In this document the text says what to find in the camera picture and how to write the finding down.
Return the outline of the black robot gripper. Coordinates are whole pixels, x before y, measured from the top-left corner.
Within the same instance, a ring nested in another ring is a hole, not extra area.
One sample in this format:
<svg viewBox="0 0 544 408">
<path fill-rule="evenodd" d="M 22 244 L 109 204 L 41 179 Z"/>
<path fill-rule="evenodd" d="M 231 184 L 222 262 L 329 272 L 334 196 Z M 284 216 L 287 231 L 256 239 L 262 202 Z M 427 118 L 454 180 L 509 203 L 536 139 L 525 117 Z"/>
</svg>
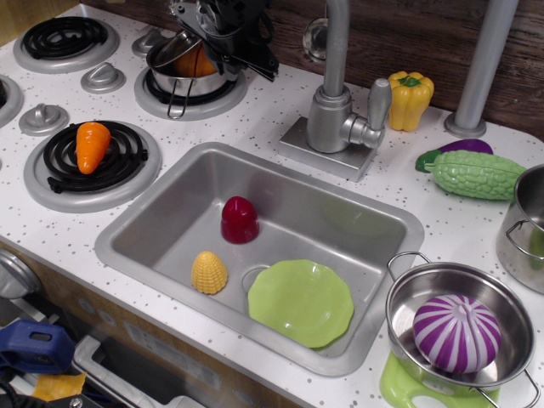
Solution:
<svg viewBox="0 0 544 408">
<path fill-rule="evenodd" d="M 229 82 L 250 69 L 269 81 L 279 60 L 269 48 L 275 29 L 267 14 L 270 1 L 177 1 L 173 15 L 203 42 L 207 59 Z"/>
</svg>

